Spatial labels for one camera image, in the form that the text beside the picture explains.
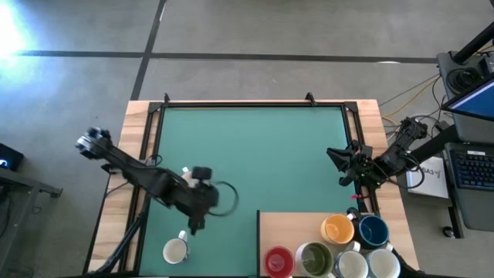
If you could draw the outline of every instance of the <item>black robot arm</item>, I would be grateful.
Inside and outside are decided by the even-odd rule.
[[[149,196],[189,217],[191,234],[205,227],[205,215],[218,205],[218,190],[210,185],[210,168],[194,167],[186,181],[170,169],[146,166],[113,145],[110,132],[91,127],[77,141],[80,153],[89,159],[105,159],[119,168],[129,183],[143,188]]]
[[[358,179],[370,189],[378,188],[389,177],[418,166],[408,149],[415,140],[426,136],[427,125],[407,117],[401,122],[394,143],[375,159],[372,159],[372,147],[358,141],[350,142],[344,150],[328,148],[327,154],[338,171],[345,172],[345,177],[340,178],[340,185],[347,186]]]

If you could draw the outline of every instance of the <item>green tabletop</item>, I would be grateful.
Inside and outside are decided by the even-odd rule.
[[[207,166],[213,181],[227,181],[239,192],[239,206],[224,218],[206,216],[205,229],[189,234],[190,256],[166,263],[164,244],[183,229],[187,217],[152,202],[140,265],[142,276],[256,275],[256,210],[264,212],[345,212],[357,203],[354,186],[326,155],[345,148],[339,107],[166,108],[159,154],[161,166]],[[218,186],[222,212],[233,203],[231,189]]]

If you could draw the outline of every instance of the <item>cup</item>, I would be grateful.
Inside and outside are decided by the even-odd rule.
[[[360,243],[350,242],[347,248],[338,254],[334,262],[334,273],[339,278],[367,278],[369,266],[360,253]]]
[[[346,244],[354,237],[355,228],[352,219],[355,215],[333,214],[324,219],[321,224],[321,235],[333,244]]]
[[[321,242],[307,242],[296,251],[295,262],[304,276],[326,277],[333,270],[333,254]]]
[[[287,248],[275,246],[264,255],[264,269],[272,278],[288,278],[295,269],[295,260]]]
[[[393,254],[393,246],[385,246],[366,255],[370,278],[398,278],[401,272],[400,262]]]
[[[358,241],[362,249],[376,249],[389,240],[389,228],[381,217],[361,215],[356,208],[349,208],[347,213],[355,215],[352,220],[355,228],[353,240]]]
[[[163,258],[170,264],[181,263],[188,258],[186,231],[180,231],[178,238],[168,240],[163,247]]]

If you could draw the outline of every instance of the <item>red mug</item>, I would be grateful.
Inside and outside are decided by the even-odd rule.
[[[272,278],[288,278],[295,269],[295,260],[290,250],[275,246],[264,255],[264,269]]]

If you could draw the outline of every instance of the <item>yellow cable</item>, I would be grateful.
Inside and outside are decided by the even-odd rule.
[[[390,121],[390,122],[391,122],[391,123],[393,123],[394,125],[398,125],[398,123],[397,123],[395,120],[393,120],[393,119],[391,119],[391,118],[389,118],[389,117],[381,117],[381,119],[383,119],[383,120],[387,120],[387,121]]]
[[[413,97],[412,97],[409,101],[407,101],[407,103],[405,103],[402,107],[398,108],[398,110],[396,110],[396,111],[395,111],[395,112],[393,112],[393,113],[389,113],[388,115],[384,115],[384,116],[383,116],[383,118],[384,118],[384,117],[389,117],[389,116],[391,116],[391,115],[394,115],[394,114],[396,114],[396,113],[400,112],[403,108],[405,108],[408,104],[410,104],[410,102],[412,102],[414,99],[416,99],[418,96],[420,96],[420,94],[421,94],[421,93],[424,93],[425,89],[427,89],[427,87],[428,87],[428,86],[431,86],[432,84],[434,84],[434,82],[435,82],[436,80],[438,80],[439,78],[441,78],[441,77],[438,77],[438,78],[436,78],[436,79],[432,80],[431,82],[429,82],[429,83],[428,83],[427,85],[425,85],[425,86],[424,86],[421,90],[419,90],[419,91],[418,91],[418,93],[416,93],[416,94],[415,94],[415,95],[414,95],[414,96],[413,96]]]

